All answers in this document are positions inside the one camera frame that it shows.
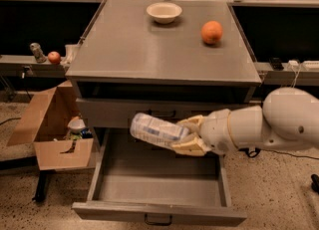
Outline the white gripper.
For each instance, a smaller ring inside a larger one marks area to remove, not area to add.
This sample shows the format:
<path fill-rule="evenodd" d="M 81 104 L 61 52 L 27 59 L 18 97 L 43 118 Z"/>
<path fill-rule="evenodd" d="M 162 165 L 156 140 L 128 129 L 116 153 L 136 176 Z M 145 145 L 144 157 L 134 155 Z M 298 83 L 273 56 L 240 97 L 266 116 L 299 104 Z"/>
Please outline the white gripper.
<path fill-rule="evenodd" d="M 177 125 L 186 127 L 191 134 L 173 142 L 171 148 L 177 154 L 189 156 L 204 156 L 210 150 L 218 155 L 237 151 L 228 128 L 229 117 L 230 110 L 221 110 L 206 117 L 195 115 L 180 120 Z"/>

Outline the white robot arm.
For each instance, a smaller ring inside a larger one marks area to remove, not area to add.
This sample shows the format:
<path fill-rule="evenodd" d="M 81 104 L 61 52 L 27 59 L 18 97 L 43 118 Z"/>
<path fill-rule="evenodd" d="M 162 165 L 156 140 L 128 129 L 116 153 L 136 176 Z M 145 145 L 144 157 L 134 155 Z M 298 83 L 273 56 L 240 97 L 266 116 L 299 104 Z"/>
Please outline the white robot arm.
<path fill-rule="evenodd" d="M 179 124 L 190 134 L 171 145 L 178 154 L 225 155 L 249 147 L 304 150 L 319 146 L 319 100 L 296 88 L 279 88 L 260 106 L 196 115 Z"/>

